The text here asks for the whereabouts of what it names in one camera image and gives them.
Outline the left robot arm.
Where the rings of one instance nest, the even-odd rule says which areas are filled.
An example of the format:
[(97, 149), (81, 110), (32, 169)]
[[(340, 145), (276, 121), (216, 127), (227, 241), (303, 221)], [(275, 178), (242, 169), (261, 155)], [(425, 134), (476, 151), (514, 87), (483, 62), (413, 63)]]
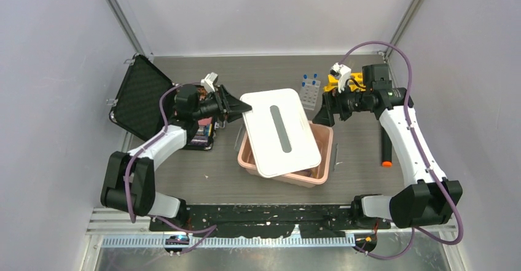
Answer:
[(137, 216), (160, 216), (173, 230), (182, 230), (188, 214), (185, 201), (161, 194), (155, 188), (155, 171), (197, 134), (199, 120), (217, 117), (224, 122), (240, 119), (252, 106), (235, 98), (223, 85), (212, 87), (200, 99), (194, 84), (176, 85), (159, 101), (164, 126), (151, 139), (127, 152), (115, 151), (108, 160), (100, 202), (103, 206)]

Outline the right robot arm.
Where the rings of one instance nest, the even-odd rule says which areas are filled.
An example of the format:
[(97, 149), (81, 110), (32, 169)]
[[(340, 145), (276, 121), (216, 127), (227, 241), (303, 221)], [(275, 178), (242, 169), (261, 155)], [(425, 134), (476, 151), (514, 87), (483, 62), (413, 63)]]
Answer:
[(430, 153), (407, 89), (392, 86), (386, 64), (363, 67), (361, 83), (339, 63), (331, 67), (329, 77), (337, 83), (322, 94), (312, 122), (332, 127), (335, 115), (346, 121), (355, 112), (373, 113), (398, 157), (404, 179), (403, 190), (394, 196), (357, 195), (351, 203), (352, 223), (362, 229), (376, 218), (392, 221), (398, 228), (448, 223), (463, 188), (459, 181), (447, 179)]

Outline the white bin lid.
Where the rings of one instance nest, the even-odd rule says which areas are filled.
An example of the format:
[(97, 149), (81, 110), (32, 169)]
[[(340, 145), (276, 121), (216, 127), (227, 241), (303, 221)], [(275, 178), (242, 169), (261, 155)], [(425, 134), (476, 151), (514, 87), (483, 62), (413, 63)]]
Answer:
[(321, 163), (318, 145), (295, 90), (245, 93), (240, 100), (253, 108), (242, 116), (261, 177), (274, 178)]

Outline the yellow test tube rack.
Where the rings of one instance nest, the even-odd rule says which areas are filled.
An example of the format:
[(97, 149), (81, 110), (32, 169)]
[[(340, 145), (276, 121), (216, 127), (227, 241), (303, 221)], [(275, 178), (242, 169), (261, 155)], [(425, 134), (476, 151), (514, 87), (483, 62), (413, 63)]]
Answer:
[[(338, 86), (338, 80), (332, 75), (328, 75), (328, 82), (325, 87), (323, 87), (324, 92), (329, 92)], [(362, 73), (352, 73), (350, 78), (347, 80), (346, 85), (343, 89), (344, 91), (350, 92), (363, 92), (366, 90), (366, 86), (363, 83)]]

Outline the clear tube rack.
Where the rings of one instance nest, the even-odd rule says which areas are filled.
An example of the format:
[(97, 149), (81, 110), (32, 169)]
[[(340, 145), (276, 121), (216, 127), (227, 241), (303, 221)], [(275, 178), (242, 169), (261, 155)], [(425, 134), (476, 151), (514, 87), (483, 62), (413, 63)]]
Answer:
[[(316, 85), (312, 86), (312, 81), (316, 81)], [(306, 87), (302, 88), (302, 83), (306, 83)], [(301, 87), (298, 91), (299, 98), (302, 103), (302, 106), (306, 110), (314, 110), (316, 106), (317, 99), (319, 97), (321, 81), (314, 78), (308, 78), (307, 80), (302, 79)]]

